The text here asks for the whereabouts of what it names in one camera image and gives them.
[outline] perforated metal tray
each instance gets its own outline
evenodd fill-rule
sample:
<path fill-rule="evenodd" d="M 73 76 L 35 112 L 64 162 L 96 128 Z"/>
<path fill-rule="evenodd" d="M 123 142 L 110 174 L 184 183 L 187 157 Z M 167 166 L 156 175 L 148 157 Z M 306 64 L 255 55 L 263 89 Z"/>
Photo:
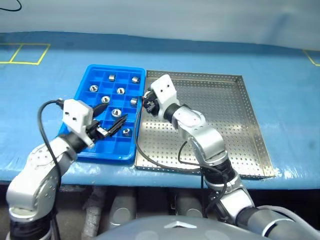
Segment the perforated metal tray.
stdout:
<path fill-rule="evenodd" d="M 145 91 L 164 74 L 171 76 L 180 103 L 203 113 L 208 124 L 222 135 L 232 166 L 240 175 L 247 178 L 274 176 L 242 76 L 147 71 Z M 172 125 L 159 121 L 145 111 L 141 116 L 138 143 L 148 156 L 161 164 L 195 168 L 178 162 L 178 151 L 183 141 Z M 181 159 L 197 162 L 188 145 L 183 149 Z M 136 154 L 135 165 L 145 170 L 166 171 L 148 162 L 139 153 Z"/>

